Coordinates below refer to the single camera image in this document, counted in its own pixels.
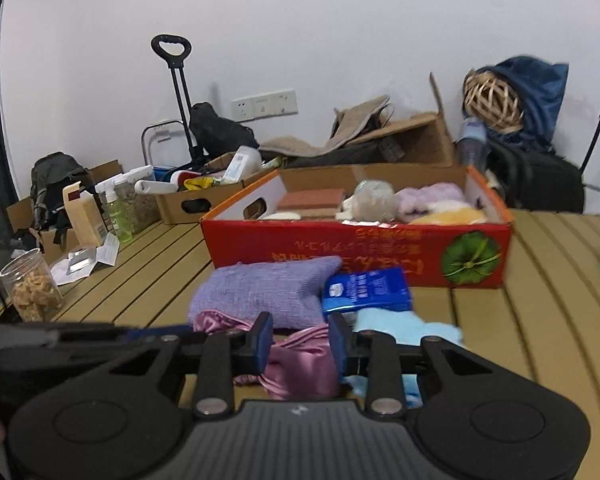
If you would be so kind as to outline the light blue plush toy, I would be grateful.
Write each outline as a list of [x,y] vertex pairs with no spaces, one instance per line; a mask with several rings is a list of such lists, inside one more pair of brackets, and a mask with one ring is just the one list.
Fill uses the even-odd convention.
[[[420,340],[427,336],[438,336],[453,344],[463,345],[463,332],[460,328],[441,322],[425,322],[413,311],[391,311],[379,308],[359,310],[352,326],[357,333],[374,330],[386,333],[398,344],[419,346]],[[402,375],[406,403],[409,408],[419,408],[422,396],[415,375]],[[343,377],[342,382],[348,384],[353,393],[365,398],[367,378],[362,376]]]

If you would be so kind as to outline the pink satin cloth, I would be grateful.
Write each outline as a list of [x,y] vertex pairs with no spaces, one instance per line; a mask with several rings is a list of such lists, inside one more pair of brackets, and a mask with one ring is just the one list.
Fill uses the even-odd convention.
[[[189,324],[195,332],[214,334],[227,330],[250,330],[261,310],[248,314],[219,309],[190,310]],[[274,400],[322,400],[340,391],[340,375],[330,350],[326,323],[296,330],[274,341],[262,375],[242,375],[236,386],[258,385]]]

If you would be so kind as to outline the purple knit cloth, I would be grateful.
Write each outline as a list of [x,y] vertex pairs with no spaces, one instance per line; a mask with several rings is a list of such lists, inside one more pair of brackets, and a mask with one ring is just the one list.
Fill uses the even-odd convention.
[[276,328],[304,330],[323,323],[321,293],[342,266],[338,256],[253,264],[214,270],[194,293],[188,317],[219,312],[244,322],[262,312]]

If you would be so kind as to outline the white foam wedge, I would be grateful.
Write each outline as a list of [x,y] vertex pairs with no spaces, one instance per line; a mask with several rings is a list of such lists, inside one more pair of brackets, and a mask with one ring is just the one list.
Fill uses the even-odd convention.
[[341,204],[341,210],[335,214],[337,221],[352,221],[354,219],[355,199],[353,196],[346,198]]

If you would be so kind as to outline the white round foam sponge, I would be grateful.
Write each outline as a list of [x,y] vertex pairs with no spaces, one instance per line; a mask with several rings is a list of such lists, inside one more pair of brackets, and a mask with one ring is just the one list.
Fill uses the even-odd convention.
[[267,214],[260,217],[261,221],[298,221],[302,215],[295,211],[276,211],[274,214]]

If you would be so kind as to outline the iridescent mesh bath pouf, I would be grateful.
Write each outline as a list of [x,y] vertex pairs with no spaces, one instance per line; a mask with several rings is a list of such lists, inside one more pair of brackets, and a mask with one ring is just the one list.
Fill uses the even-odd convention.
[[352,216],[358,221],[391,222],[396,218],[396,192],[383,180],[364,180],[352,195]]

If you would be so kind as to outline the red scrub sponge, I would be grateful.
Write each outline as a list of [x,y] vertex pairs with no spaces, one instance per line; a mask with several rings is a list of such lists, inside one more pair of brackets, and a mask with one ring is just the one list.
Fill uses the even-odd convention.
[[277,212],[295,212],[301,217],[327,218],[342,211],[343,188],[319,188],[289,192],[277,204]]

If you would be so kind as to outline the yellow white plush toy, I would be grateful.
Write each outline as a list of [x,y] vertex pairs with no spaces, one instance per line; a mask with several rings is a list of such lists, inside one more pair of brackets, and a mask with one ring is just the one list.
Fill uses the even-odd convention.
[[413,226],[475,226],[488,221],[482,210],[460,200],[440,200],[427,207],[426,214],[411,221]]

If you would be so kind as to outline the lilac fuzzy cloth roll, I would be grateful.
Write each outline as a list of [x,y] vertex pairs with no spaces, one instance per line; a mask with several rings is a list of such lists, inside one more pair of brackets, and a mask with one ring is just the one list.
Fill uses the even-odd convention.
[[396,218],[409,222],[418,216],[468,207],[463,190],[454,183],[439,182],[423,188],[402,188],[394,194]]

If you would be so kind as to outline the blue wet wipes pack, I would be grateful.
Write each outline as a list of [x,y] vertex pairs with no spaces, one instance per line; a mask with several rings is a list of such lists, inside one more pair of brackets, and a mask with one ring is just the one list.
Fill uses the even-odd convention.
[[410,288],[400,268],[340,273],[327,280],[322,291],[325,318],[333,313],[377,308],[394,312],[413,310]]

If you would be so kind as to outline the tan carton box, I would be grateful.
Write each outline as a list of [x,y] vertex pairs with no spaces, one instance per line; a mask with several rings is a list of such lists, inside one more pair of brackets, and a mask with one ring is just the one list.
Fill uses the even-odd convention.
[[62,189],[65,211],[83,248],[100,247],[105,243],[107,229],[94,195],[81,188],[79,182]]

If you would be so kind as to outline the blue water bottle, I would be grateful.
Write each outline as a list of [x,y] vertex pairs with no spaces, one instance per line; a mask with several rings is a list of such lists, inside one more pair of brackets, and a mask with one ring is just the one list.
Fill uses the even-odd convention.
[[473,166],[482,174],[486,172],[489,145],[486,125],[478,118],[466,117],[460,137],[455,143],[456,159],[460,166]]

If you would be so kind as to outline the woven rattan ball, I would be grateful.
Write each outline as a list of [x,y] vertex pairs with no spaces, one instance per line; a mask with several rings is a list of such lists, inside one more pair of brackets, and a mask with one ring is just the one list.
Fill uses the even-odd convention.
[[463,108],[490,130],[513,134],[524,126],[524,111],[516,91],[490,70],[471,70],[463,82]]

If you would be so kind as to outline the blue fabric bag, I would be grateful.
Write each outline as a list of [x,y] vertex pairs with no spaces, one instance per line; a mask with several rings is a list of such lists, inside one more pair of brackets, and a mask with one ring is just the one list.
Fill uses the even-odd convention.
[[503,134],[486,127],[488,137],[517,148],[554,153],[554,134],[566,93],[569,64],[518,55],[477,70],[478,74],[485,72],[504,80],[516,92],[522,110],[522,127],[518,131]]

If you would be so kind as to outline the wall power strip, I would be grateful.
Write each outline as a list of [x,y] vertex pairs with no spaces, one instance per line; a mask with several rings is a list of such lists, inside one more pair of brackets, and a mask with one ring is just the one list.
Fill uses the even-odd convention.
[[282,90],[239,98],[230,103],[235,122],[252,122],[263,118],[297,115],[297,95],[294,90]]

